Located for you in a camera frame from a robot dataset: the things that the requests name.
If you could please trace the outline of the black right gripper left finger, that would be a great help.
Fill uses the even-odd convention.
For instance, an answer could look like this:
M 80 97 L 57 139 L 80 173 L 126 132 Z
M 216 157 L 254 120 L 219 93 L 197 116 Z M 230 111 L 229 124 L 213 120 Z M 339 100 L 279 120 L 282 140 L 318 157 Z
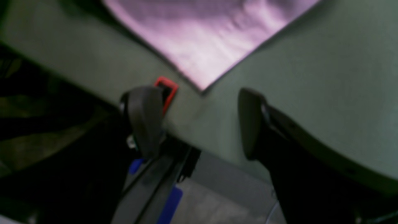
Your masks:
M 162 136 L 161 90 L 125 93 L 112 113 L 54 155 L 1 178 L 1 218 L 22 224 L 109 224 L 128 167 L 156 157 Z

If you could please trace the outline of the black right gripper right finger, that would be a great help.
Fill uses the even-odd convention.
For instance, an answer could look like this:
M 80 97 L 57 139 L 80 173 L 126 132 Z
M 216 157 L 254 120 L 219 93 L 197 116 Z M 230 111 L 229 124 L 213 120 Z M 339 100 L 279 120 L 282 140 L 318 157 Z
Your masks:
M 397 180 L 330 149 L 253 89 L 240 89 L 238 117 L 244 154 L 269 171 L 287 223 L 397 223 Z

